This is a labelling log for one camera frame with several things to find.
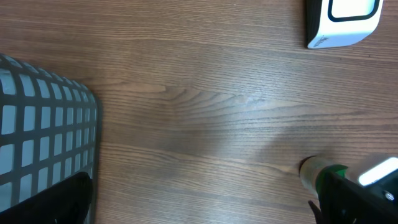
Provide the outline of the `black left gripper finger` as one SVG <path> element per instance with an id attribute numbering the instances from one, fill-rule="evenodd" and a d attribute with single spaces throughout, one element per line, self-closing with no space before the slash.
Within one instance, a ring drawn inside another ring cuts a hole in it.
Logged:
<path id="1" fill-rule="evenodd" d="M 1 212 L 1 224 L 82 224 L 92 197 L 92 179 L 79 172 Z"/>

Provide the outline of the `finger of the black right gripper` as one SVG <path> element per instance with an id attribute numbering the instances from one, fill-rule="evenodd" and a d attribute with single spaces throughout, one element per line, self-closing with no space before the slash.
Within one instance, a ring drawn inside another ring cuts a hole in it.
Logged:
<path id="1" fill-rule="evenodd" d="M 318 201 L 319 205 L 308 202 L 317 223 L 397 224 L 397 172 L 363 187 L 327 171 Z"/>

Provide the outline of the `green cap bottle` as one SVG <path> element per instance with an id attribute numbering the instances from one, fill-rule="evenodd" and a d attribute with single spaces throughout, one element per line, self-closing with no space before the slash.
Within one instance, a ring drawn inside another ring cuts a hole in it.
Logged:
<path id="1" fill-rule="evenodd" d="M 310 156 L 301 161 L 298 172 L 303 186 L 316 198 L 325 172 L 332 171 L 344 177 L 348 167 L 321 156 Z"/>

